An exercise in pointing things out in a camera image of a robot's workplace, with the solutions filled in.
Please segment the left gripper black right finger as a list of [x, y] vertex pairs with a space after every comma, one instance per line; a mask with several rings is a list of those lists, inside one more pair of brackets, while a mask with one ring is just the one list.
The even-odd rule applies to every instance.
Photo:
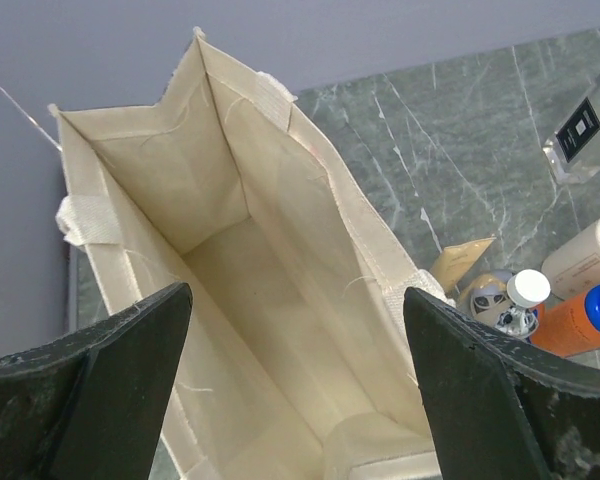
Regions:
[[406, 335], [445, 479], [600, 479], [600, 370], [414, 287]]

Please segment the orange pump bottle blue collar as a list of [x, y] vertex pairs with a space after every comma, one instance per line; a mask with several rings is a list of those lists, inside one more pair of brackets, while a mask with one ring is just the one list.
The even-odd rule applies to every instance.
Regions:
[[546, 310], [531, 344], [560, 357], [600, 348], [600, 285]]

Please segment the clear square bottle black cap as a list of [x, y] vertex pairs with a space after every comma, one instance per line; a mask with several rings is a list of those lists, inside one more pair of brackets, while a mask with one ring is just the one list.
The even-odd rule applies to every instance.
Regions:
[[600, 73], [543, 145], [559, 184], [581, 184], [600, 171]]

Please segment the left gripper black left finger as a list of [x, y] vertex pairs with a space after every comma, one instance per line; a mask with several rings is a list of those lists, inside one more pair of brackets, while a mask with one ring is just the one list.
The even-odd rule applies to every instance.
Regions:
[[146, 479], [193, 296], [173, 283], [0, 358], [0, 479]]

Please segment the chrome bottle white cap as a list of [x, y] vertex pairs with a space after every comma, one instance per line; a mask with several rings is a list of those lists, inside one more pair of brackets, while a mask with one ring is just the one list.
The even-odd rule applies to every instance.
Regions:
[[540, 271], [500, 269], [477, 276], [458, 302], [474, 321], [528, 341], [539, 326], [543, 303], [550, 294], [549, 280]]

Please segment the cream canvas tote bag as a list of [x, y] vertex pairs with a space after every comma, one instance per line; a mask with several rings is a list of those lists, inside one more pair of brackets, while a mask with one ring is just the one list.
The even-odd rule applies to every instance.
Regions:
[[51, 108], [56, 216], [119, 312], [181, 281], [162, 427], [184, 479], [431, 479], [403, 322], [418, 268], [274, 77], [196, 31], [150, 106]]

